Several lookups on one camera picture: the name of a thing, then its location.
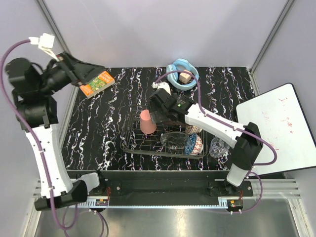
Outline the pink plastic cup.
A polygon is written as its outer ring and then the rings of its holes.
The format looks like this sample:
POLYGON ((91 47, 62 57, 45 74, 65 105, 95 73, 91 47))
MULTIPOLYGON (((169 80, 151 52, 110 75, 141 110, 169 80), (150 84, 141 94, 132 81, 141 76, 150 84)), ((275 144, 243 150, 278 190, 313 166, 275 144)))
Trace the pink plastic cup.
POLYGON ((155 132, 157 125, 152 122, 149 110, 143 110, 140 113, 140 129, 144 134, 155 132))

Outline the red floral plate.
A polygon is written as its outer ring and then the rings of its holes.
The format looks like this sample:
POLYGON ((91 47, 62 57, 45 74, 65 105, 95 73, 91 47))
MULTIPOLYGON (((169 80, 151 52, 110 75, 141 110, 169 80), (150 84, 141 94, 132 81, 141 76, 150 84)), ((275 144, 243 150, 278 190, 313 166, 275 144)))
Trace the red floral plate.
POLYGON ((165 121, 163 122, 163 124, 165 125, 170 125, 170 126, 185 126, 187 125, 185 122, 181 122, 181 121, 165 121))

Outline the grey wire dish rack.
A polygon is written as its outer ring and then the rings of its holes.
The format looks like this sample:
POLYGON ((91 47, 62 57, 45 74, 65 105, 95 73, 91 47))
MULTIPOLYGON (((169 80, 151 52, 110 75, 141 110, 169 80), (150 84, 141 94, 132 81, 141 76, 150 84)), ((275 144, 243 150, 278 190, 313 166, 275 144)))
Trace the grey wire dish rack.
POLYGON ((140 113, 146 108, 147 106, 145 105, 133 105, 130 107, 130 112, 126 115, 126 125, 121 132, 120 147, 123 151, 131 154, 193 159, 199 159, 207 155, 208 135, 205 131, 198 134, 203 142, 203 151, 196 156, 185 155, 184 151, 172 152, 163 147, 160 142, 160 138, 164 133, 176 131, 185 133, 185 126, 170 126, 159 123, 154 133, 144 134, 140 129, 140 113))

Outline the clear glass plate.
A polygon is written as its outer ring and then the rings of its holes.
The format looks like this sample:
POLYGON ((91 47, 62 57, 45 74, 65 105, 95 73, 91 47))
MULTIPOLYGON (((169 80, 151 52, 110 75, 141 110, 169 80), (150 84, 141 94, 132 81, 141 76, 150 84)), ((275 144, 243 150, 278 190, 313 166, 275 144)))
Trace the clear glass plate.
POLYGON ((176 131, 164 133, 160 138, 160 142, 163 147, 172 152, 183 152, 188 139, 189 136, 186 133, 176 131))

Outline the brown patterned bowl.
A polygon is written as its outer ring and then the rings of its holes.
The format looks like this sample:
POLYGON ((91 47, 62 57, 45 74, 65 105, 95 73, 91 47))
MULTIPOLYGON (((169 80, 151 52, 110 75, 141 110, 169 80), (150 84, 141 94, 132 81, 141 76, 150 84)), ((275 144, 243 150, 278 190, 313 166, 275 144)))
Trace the brown patterned bowl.
POLYGON ((197 126, 193 126, 193 125, 188 125, 188 126, 186 126, 186 129, 185 129, 185 133, 187 135, 198 134, 201 131, 202 131, 201 128, 199 128, 197 126))

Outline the blue triangle patterned bowl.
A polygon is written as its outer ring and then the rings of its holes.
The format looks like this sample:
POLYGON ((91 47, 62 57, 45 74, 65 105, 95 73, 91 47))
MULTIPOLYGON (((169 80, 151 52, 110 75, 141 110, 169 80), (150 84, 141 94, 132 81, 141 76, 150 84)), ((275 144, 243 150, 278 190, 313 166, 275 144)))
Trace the blue triangle patterned bowl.
POLYGON ((185 144, 185 148, 184 148, 184 154, 185 155, 190 155, 192 153, 192 151, 194 150, 195 146, 196 146, 196 141, 197 141, 197 135, 191 134, 185 144))

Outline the orange patterned white bowl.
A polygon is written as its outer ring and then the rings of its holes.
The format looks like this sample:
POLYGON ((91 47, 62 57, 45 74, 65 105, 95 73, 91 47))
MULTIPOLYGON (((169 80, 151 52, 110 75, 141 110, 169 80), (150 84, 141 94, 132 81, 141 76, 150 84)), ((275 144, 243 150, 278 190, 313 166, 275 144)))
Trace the orange patterned white bowl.
POLYGON ((199 136, 197 136, 196 144, 193 151, 191 152, 191 155, 196 156, 200 154, 202 151, 203 151, 203 142, 202 142, 202 139, 199 136))

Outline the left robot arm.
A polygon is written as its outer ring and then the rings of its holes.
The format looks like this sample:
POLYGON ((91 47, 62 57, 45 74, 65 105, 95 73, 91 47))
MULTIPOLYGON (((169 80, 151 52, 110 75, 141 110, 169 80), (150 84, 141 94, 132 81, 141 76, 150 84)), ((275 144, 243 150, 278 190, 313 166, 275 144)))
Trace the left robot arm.
POLYGON ((41 181, 41 193, 35 203, 37 211, 72 206, 86 202, 88 195, 102 195, 107 188, 99 171, 72 181, 66 171, 57 137, 57 102, 52 95, 67 86, 87 85, 104 72, 105 67, 82 62, 67 52, 49 61, 39 73, 35 63, 16 58, 5 66, 17 120, 33 147, 41 181))

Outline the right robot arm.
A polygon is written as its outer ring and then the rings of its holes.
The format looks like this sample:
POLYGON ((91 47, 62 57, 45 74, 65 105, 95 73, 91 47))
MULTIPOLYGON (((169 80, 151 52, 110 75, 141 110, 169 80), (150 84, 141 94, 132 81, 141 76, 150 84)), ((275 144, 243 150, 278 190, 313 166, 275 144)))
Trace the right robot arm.
POLYGON ((231 196, 241 191, 244 178, 263 148, 256 124, 230 121, 206 110, 187 96, 169 94, 163 88, 151 94, 149 111, 153 122, 196 126, 227 143, 233 151, 224 190, 231 196))

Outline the orange paperback book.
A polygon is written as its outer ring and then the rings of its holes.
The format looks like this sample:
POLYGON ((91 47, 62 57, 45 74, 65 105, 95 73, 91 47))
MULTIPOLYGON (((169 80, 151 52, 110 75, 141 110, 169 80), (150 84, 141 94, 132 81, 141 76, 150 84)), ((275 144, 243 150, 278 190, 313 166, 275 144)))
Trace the orange paperback book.
POLYGON ((79 88, 87 98, 92 98, 114 83, 115 79, 108 72, 104 71, 87 85, 81 85, 79 88))

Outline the beige wooden cube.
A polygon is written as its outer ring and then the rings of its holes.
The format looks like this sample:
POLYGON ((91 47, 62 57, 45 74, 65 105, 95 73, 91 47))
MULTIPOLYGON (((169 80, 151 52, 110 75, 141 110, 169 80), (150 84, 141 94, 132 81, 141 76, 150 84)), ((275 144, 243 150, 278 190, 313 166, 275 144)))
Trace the beige wooden cube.
POLYGON ((180 73, 179 75, 179 81, 182 84, 188 84, 191 82, 192 80, 192 76, 188 74, 188 70, 184 70, 182 73, 180 73))

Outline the clear glass mug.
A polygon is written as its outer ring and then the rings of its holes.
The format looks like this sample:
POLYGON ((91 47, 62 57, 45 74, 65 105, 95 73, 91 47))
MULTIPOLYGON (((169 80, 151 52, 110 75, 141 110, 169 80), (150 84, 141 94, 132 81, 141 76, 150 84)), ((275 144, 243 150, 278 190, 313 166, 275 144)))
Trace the clear glass mug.
POLYGON ((229 150, 229 147, 229 144, 222 139, 214 137, 210 143, 209 154, 213 158, 221 158, 229 150))

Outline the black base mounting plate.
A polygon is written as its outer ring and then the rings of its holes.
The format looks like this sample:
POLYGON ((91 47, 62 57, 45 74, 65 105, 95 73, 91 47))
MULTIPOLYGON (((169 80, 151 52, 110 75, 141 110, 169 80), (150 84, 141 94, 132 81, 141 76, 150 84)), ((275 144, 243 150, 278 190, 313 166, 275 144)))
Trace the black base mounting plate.
POLYGON ((102 171, 90 196, 110 196, 110 207, 209 207, 218 198, 252 197, 250 181, 234 187, 226 171, 102 171))

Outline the white whiteboard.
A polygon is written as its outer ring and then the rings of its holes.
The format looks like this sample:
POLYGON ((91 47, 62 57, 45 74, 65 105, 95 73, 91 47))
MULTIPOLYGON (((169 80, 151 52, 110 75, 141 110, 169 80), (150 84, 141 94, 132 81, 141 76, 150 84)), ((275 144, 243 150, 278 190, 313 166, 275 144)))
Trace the white whiteboard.
POLYGON ((308 126, 294 85, 284 84, 236 107, 237 119, 244 125, 255 123, 262 139, 277 153, 264 146, 253 171, 258 175, 311 168, 316 165, 316 142, 308 126))

